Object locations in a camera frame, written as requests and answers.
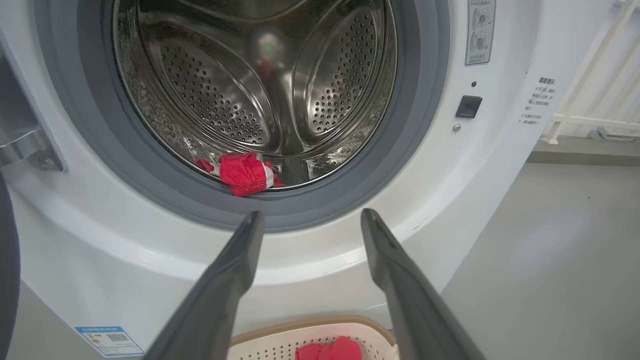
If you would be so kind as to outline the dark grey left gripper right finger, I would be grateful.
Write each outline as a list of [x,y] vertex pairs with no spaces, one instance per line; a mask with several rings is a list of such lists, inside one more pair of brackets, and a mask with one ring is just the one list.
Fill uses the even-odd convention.
[[360,225],[370,275],[384,292],[402,360],[483,360],[439,292],[373,209]]

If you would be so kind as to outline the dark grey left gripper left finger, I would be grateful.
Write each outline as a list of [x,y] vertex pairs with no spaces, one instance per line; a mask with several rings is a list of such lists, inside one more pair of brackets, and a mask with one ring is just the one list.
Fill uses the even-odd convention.
[[146,360],[224,360],[240,299],[252,287],[265,217],[247,214],[145,353]]

